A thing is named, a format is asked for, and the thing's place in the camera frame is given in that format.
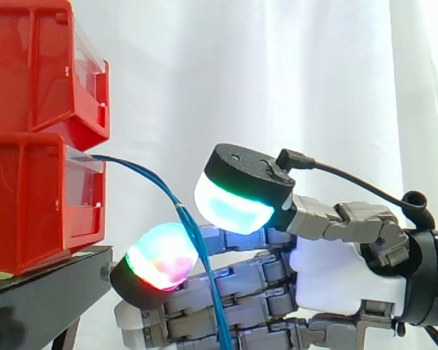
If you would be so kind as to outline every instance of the black sensor cap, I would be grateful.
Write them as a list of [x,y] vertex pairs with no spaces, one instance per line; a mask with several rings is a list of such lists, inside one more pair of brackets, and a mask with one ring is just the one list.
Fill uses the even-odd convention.
[[110,283],[127,303],[142,311],[158,308],[173,292],[159,290],[143,281],[130,269],[125,258],[110,273]]
[[295,181],[273,157],[233,144],[218,144],[204,174],[223,190],[240,197],[281,208]]

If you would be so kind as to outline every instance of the cable connector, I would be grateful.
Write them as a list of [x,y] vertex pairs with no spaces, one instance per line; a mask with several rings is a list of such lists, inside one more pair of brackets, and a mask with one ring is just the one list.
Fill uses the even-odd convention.
[[316,167],[316,160],[307,157],[303,153],[283,149],[276,159],[276,164],[282,170],[289,172],[291,169],[314,169]]

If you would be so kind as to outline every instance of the blue wire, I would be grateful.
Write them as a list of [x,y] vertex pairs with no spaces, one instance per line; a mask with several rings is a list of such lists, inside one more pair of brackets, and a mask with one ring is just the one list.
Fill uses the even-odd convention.
[[214,305],[216,322],[218,323],[220,349],[232,350],[233,346],[232,346],[231,334],[226,321],[226,315],[224,314],[222,299],[220,298],[218,286],[215,282],[214,273],[212,272],[211,269],[206,245],[204,244],[204,239],[198,227],[198,224],[196,224],[190,212],[184,207],[184,205],[182,205],[182,203],[174,195],[174,193],[172,193],[172,191],[169,189],[167,184],[156,173],[152,172],[151,170],[143,166],[140,166],[136,163],[128,162],[126,160],[121,160],[114,157],[108,157],[106,155],[94,155],[93,158],[97,160],[103,160],[106,162],[118,163],[121,164],[122,166],[130,168],[132,171],[135,171],[136,173],[146,177],[151,182],[156,184],[170,198],[172,203],[175,205],[175,209],[180,218],[180,221],[185,226],[188,237],[190,238],[196,251],[198,252],[198,256],[201,260],[201,263],[203,264],[207,276],[210,280],[211,297]]

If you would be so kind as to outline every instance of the robotic hand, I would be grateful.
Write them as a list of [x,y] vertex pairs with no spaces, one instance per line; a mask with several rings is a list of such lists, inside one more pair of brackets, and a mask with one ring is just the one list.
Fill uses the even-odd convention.
[[[354,202],[333,207],[292,195],[291,168],[320,168],[356,182],[400,205],[416,229],[400,228],[386,206]],[[308,349],[314,344],[362,350],[368,327],[400,336],[405,323],[427,326],[430,335],[435,331],[438,232],[420,193],[398,201],[301,154],[284,150],[274,160],[231,145],[216,147],[202,180],[253,199],[240,213],[237,208],[244,206],[220,198],[217,191],[214,198],[200,198],[205,188],[200,181],[196,202],[218,226],[201,228],[209,255],[265,250],[215,271],[236,349]],[[251,210],[254,203],[273,210],[260,217],[266,210]],[[223,214],[211,208],[222,208]],[[321,314],[310,320],[286,318],[299,307]],[[184,350],[220,348],[205,274],[189,277],[163,305],[149,309],[141,313],[148,348],[170,343]]]

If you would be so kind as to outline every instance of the cyan light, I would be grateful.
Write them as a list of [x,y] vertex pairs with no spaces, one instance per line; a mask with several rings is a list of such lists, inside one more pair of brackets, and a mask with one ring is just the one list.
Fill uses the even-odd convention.
[[201,215],[223,230],[249,235],[271,219],[274,208],[229,193],[202,174],[195,189]]
[[159,290],[171,290],[184,282],[198,260],[185,227],[171,222],[156,226],[126,253],[130,269]]

